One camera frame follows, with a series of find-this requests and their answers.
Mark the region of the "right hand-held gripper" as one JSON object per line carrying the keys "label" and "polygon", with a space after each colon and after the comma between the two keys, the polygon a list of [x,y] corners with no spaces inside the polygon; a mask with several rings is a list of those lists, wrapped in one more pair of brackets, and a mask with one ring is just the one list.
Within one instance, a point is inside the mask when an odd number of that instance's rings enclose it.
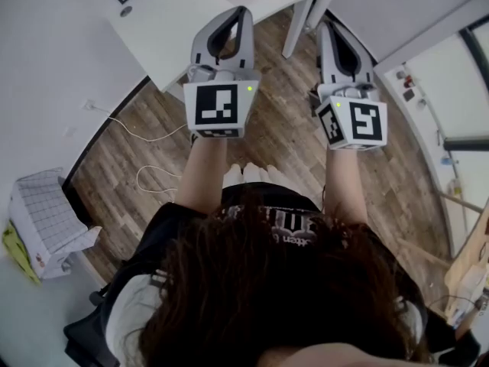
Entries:
{"label": "right hand-held gripper", "polygon": [[[347,28],[330,21],[319,26],[319,61],[323,84],[317,88],[319,118],[332,150],[366,151],[387,144],[387,104],[370,84],[373,63]],[[360,83],[348,86],[346,77]]]}

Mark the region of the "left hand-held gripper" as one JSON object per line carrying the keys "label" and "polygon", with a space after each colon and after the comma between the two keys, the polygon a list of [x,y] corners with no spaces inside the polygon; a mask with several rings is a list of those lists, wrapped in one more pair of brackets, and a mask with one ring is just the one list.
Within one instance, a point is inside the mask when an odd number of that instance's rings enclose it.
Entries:
{"label": "left hand-held gripper", "polygon": [[[234,49],[221,55],[233,28]],[[190,132],[200,138],[244,137],[261,81],[259,71],[249,70],[254,66],[252,13],[238,6],[212,19],[194,38],[191,62],[189,82],[183,85]]]}

